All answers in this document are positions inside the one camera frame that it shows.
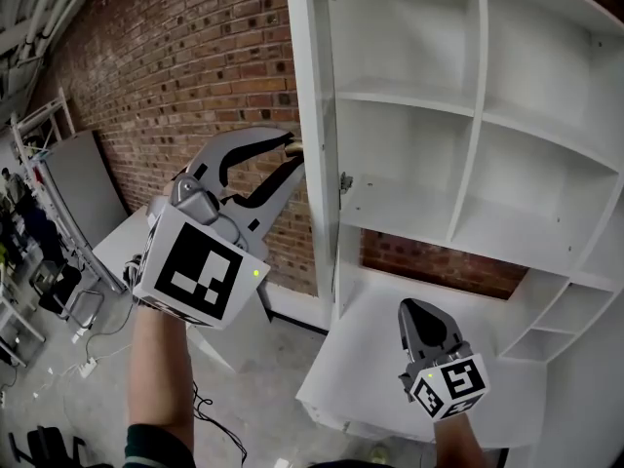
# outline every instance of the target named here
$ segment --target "white shelving unit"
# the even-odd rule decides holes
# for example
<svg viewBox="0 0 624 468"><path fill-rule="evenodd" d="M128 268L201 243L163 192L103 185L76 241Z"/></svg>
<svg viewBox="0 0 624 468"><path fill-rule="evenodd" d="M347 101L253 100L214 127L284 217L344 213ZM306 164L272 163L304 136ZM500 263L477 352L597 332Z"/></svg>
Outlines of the white shelving unit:
<svg viewBox="0 0 624 468"><path fill-rule="evenodd" d="M429 296L460 311L463 325L482 328L468 339L488 355L490 374L496 370L492 389L540 401L517 416L536 437L499 425L484 427L480 442L529 446L543 417L545 364L624 287L624 24L591 0L289 7L319 293L339 329L299 398L337 428L352 421L373 437L430 440L418 419L400 417L399 357L390 357L400 348L399 297ZM353 187L339 209L341 173ZM478 297L487 310L462 312L453 290L361 267L362 229L529 271L510 300ZM377 323L390 335L378 334ZM364 366L357 355L367 338L379 347ZM344 396L340 383L352 383L351 392L358 384L357 398ZM396 419L369 406L386 394ZM500 415L493 403L482 411L490 420Z"/></svg>

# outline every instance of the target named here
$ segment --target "sleeve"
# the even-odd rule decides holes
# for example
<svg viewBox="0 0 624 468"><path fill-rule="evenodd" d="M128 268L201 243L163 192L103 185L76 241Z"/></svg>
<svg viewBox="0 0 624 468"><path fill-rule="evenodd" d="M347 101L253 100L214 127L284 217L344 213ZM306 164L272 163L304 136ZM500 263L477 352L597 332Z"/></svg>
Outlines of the sleeve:
<svg viewBox="0 0 624 468"><path fill-rule="evenodd" d="M128 428L124 468L195 468L193 454L171 433L152 425Z"/></svg>

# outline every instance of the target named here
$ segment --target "gray floor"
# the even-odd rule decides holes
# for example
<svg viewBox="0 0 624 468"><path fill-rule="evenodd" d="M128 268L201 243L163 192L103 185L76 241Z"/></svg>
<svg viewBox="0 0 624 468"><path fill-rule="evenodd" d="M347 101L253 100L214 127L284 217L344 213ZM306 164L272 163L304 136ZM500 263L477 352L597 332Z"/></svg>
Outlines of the gray floor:
<svg viewBox="0 0 624 468"><path fill-rule="evenodd" d="M17 384L7 390L6 407L0 411L0 466L17 465L9 452L7 432L14 432L19 446L25 449L25 434L37 425L56 425L67 446L73 434L85 439L89 447L86 465L105 461L122 466L128 349L101 359L86 379L72 368L86 361L88 335L118 328L130 307L127 295L98 288L106 292L102 314L92 331L76 343L72 343L75 328L43 309L32 314L31 322L48 338L46 343L39 345L20 332L19 351L30 357L30 365L19 370ZM134 314L118 334L92 340L92 355L106 356L129 345L133 322ZM249 452L245 466L279 468L279 459L284 459L288 461L285 466L298 468L347 456L366 457L371 442L315 424L294 398L323 337L279 320L271 328L273 352L261 362L247 363L237 374L224 370L189 342L200 395L214 400L205 413L239 435ZM13 370L0 362L0 382L12 379ZM431 446L403 439L388 439L384 444L397 468L435 464ZM240 452L211 424L196 421L195 446L198 467L240 466Z"/></svg>

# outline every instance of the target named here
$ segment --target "gray panel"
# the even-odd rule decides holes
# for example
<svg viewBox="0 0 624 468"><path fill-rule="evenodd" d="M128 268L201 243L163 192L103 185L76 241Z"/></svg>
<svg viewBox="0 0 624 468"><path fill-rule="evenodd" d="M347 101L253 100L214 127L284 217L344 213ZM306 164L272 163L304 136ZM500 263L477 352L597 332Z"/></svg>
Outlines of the gray panel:
<svg viewBox="0 0 624 468"><path fill-rule="evenodd" d="M93 133L64 140L45 162L58 194L92 248L128 217Z"/></svg>

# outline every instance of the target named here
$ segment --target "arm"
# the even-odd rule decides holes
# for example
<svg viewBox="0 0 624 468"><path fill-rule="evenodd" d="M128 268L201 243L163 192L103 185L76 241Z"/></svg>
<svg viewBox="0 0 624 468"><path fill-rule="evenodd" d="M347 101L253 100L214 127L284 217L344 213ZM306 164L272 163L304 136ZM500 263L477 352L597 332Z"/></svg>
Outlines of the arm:
<svg viewBox="0 0 624 468"><path fill-rule="evenodd" d="M466 414L438 421L434 425L438 468L485 468L484 457Z"/></svg>
<svg viewBox="0 0 624 468"><path fill-rule="evenodd" d="M183 321L138 308L128 406L131 425L158 426L193 450L193 373Z"/></svg>

